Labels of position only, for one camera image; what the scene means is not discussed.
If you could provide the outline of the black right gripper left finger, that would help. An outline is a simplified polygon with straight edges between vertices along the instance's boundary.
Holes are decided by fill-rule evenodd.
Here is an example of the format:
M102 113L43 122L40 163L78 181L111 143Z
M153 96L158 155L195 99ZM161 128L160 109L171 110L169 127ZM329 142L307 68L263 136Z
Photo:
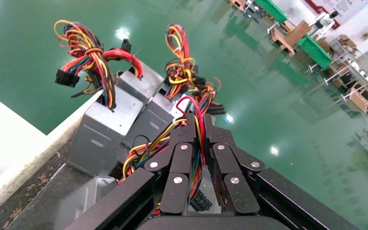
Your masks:
M68 230L173 230L175 216L188 214L197 138L193 113L170 133L169 145L148 160Z

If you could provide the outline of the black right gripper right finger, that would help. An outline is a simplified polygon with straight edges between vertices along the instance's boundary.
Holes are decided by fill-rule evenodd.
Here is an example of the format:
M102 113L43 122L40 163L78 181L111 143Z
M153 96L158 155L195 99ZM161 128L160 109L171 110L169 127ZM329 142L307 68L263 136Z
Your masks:
M219 204L236 216L273 218L291 230L357 227L272 168L239 148L232 133L205 114L207 167Z

